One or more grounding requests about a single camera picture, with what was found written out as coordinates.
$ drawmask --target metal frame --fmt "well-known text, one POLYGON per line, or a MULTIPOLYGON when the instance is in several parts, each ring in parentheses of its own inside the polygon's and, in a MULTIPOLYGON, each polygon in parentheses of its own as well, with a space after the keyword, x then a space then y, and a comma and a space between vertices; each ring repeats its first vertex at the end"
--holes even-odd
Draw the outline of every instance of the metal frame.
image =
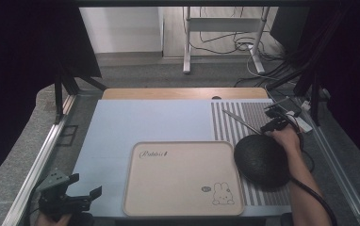
POLYGON ((186 43, 184 47, 183 73, 191 72, 191 44, 189 42, 190 32, 256 32, 254 45, 249 45, 250 54, 254 61, 258 74, 264 74, 265 70, 262 66, 258 55, 258 46, 262 38, 263 29, 268 18, 270 7, 264 7, 263 15, 259 18, 191 18, 190 7, 187 7, 186 13, 186 43))
POLYGON ((3 222, 3 226, 12 226, 17 225, 22 217, 22 214, 25 210, 27 200, 30 196, 30 192, 33 186, 39 180, 39 177, 42 173, 42 169, 44 168, 48 158, 53 151, 55 144, 57 142, 57 138, 59 137, 60 132, 65 125, 66 120, 69 118, 69 114, 71 113, 72 107, 76 100, 75 95, 70 95, 66 99, 63 104, 63 117, 61 118, 58 124, 54 124, 48 133, 48 136, 42 147, 39 151, 39 154, 36 157, 36 160, 33 163, 29 173, 26 176, 26 179, 19 190, 18 195, 16 196, 12 206, 10 207, 8 214, 3 222))
POLYGON ((341 188, 344 196, 351 207, 357 221, 360 224, 360 196, 356 189, 354 188, 351 180, 347 176, 345 170, 342 168, 341 164, 339 163, 332 147, 330 146, 326 136, 321 131, 320 127, 317 127, 312 118, 306 111, 303 111, 303 116, 305 119, 308 120, 308 123, 312 125, 314 136, 316 142, 318 143, 321 152, 324 155, 333 175, 335 176, 336 181, 338 182, 339 187, 341 188))

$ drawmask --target gray floor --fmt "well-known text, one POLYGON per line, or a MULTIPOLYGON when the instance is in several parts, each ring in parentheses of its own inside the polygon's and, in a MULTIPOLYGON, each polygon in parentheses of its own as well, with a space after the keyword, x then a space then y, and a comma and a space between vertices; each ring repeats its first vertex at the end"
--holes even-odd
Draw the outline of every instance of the gray floor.
MULTIPOLYGON (((182 73, 183 60, 176 58, 182 53, 182 50, 180 52, 173 51, 173 57, 168 58, 162 58, 161 54, 148 53, 101 54, 97 56, 97 59, 103 78, 97 80, 111 88, 232 87, 240 77, 254 77, 248 70, 246 56, 198 57, 204 53, 195 53, 196 56, 191 61, 191 74, 184 75, 182 73)), ((267 70, 273 69, 277 64, 278 62, 264 62, 267 70)), ((251 62, 249 66, 254 73, 254 66, 251 62)), ((59 167, 65 173, 72 172, 87 133, 93 109, 102 95, 102 92, 93 86, 81 80, 77 81, 79 86, 86 91, 78 95, 74 105, 76 110, 67 122, 68 131, 72 128, 70 126, 77 126, 76 136, 72 145, 67 145, 69 141, 65 137, 58 141, 45 171, 59 167)), ((240 83, 239 86, 253 87, 257 82, 258 80, 248 81, 240 83)), ((279 100, 283 98, 280 93, 291 95, 292 88, 292 84, 285 84, 277 89, 280 92, 274 91, 271 94, 276 100, 279 100)), ((40 91, 32 117, 0 168, 0 225, 51 129, 55 119, 54 100, 52 86, 40 91)), ((320 105, 319 120, 321 121, 320 130, 327 137, 360 197, 359 150, 333 119, 325 103, 320 105)), ((335 211, 339 221, 338 225, 358 225, 358 217, 351 210, 350 204, 345 199, 342 189, 331 173, 328 163, 312 135, 306 136, 305 147, 315 158, 317 164, 315 177, 318 178, 326 199, 335 211)), ((108 219, 98 219, 96 225, 108 225, 109 222, 108 219)), ((279 225, 278 218, 270 218, 267 225, 279 225)))
MULTIPOLYGON (((185 25, 184 18, 186 17, 186 8, 163 8, 164 13, 164 57, 183 57, 184 54, 184 45, 185 45, 185 25)), ((237 7, 237 8, 191 8, 191 18, 200 17, 224 17, 224 18, 260 18, 262 14, 262 8, 259 7, 237 7)), ((262 35, 262 43, 265 45, 265 52, 268 53, 278 53, 281 51, 281 46, 275 42, 275 40, 269 34, 270 28, 273 24, 274 17, 276 15, 277 8, 270 8, 268 15, 268 21, 264 28, 264 33, 262 35)), ((240 42, 254 41, 255 33, 249 34, 237 34, 233 36, 232 32, 202 32, 200 37, 200 32, 191 32, 190 33, 190 42, 193 46, 197 48, 205 48, 211 51, 226 53, 235 50, 235 45, 233 40, 240 38, 246 38, 239 40, 240 42), (217 37, 230 35, 222 39, 213 40, 217 37)), ((231 54, 226 54, 225 56, 247 56, 248 51, 235 51, 231 54)), ((218 56, 219 54, 214 54, 206 50, 200 50, 191 48, 192 56, 218 56)))

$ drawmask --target human arm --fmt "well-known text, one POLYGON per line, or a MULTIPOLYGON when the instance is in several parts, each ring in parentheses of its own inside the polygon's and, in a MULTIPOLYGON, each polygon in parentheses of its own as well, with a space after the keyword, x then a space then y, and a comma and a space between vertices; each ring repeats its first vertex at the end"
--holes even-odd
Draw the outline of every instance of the human arm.
MULTIPOLYGON (((273 131, 274 139, 284 147, 292 177, 310 187, 321 197, 319 186, 304 164, 300 141, 292 126, 273 131)), ((322 205, 295 183, 289 184, 294 225, 331 225, 331 220, 322 205)))

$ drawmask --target hand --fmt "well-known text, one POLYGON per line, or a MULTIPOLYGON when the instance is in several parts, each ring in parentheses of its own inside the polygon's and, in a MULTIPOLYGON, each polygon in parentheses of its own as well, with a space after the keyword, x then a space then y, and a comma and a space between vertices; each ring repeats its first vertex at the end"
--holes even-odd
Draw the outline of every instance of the hand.
POLYGON ((300 139, 290 124, 282 130, 274 130, 271 135, 277 143, 283 146, 287 154, 301 153, 300 139))
POLYGON ((58 222, 40 212, 36 220, 36 226, 67 226, 72 215, 63 215, 58 222))

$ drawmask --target black curtain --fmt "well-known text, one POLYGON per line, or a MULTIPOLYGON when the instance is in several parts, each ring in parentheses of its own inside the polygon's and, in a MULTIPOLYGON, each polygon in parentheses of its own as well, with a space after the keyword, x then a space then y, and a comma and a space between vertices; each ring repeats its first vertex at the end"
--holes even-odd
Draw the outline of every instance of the black curtain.
POLYGON ((0 165, 58 72, 101 76, 79 9, 0 1, 0 165))
POLYGON ((335 119, 360 149, 360 1, 354 1, 323 60, 321 81, 335 119))

